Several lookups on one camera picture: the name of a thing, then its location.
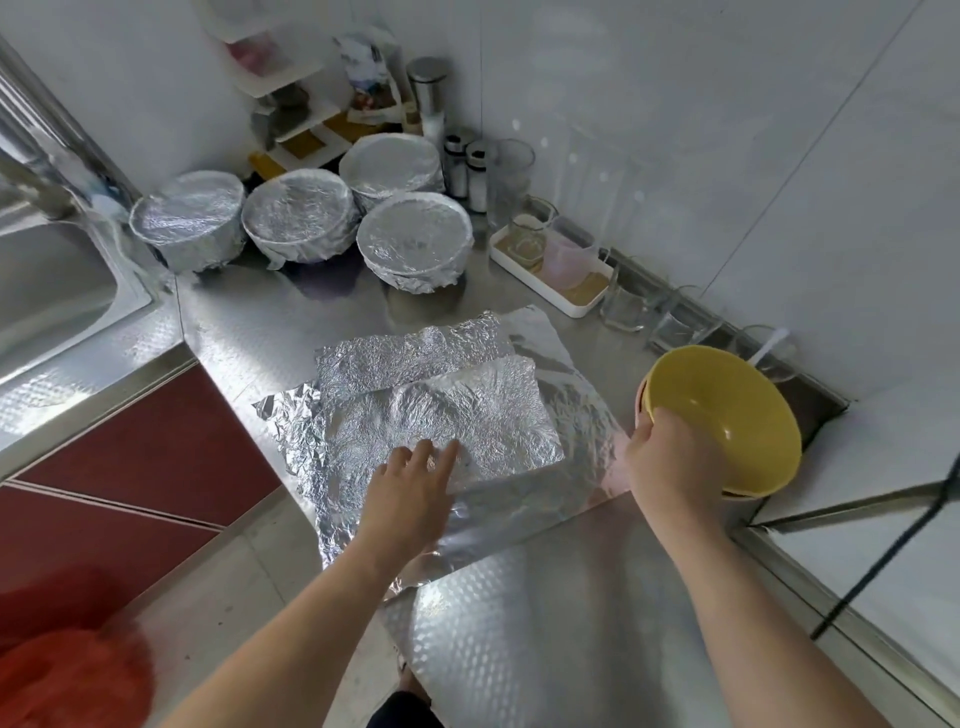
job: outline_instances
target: sink basin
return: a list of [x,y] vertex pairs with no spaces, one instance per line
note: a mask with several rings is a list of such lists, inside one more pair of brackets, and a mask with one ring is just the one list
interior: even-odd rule
[[0,383],[152,300],[96,228],[34,222],[0,228]]

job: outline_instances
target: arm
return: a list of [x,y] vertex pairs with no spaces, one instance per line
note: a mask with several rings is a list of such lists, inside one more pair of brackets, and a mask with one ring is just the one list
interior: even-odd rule
[[458,444],[395,449],[371,479],[356,538],[191,693],[163,728],[317,728],[390,583],[444,532]]
[[628,447],[634,496],[690,592],[737,728],[889,728],[760,584],[718,518],[727,463],[666,409]]

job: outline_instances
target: black cable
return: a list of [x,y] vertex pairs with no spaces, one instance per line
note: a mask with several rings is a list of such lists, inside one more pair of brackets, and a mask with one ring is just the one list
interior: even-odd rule
[[925,525],[933,521],[933,517],[940,513],[958,487],[960,487],[960,453],[958,453],[953,460],[953,465],[950,466],[950,471],[947,473],[944,482],[940,484],[937,497],[930,504],[929,508],[927,508],[924,514],[914,521],[909,528],[898,536],[890,547],[883,552],[883,555],[876,560],[874,565],[867,570],[863,578],[854,584],[844,597],[833,606],[833,609],[827,613],[823,621],[810,633],[811,640],[816,641],[824,632],[830,629],[840,614],[867,588],[867,585],[876,578],[876,575],[879,574],[887,564],[893,561],[894,557],[900,553],[900,550],[910,542],[910,539],[920,533]]

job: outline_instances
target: black pants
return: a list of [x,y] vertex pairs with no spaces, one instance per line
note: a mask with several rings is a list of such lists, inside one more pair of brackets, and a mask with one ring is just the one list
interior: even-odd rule
[[397,691],[371,716],[367,728],[444,728],[430,706],[412,692]]

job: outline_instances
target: person's left hand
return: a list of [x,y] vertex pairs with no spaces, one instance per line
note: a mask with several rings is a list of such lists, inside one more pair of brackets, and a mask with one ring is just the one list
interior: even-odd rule
[[396,448],[376,469],[367,487],[355,541],[366,544],[396,576],[403,567],[444,534],[453,497],[446,482],[457,461],[460,443],[451,440],[428,471],[433,443],[420,440],[411,452]]

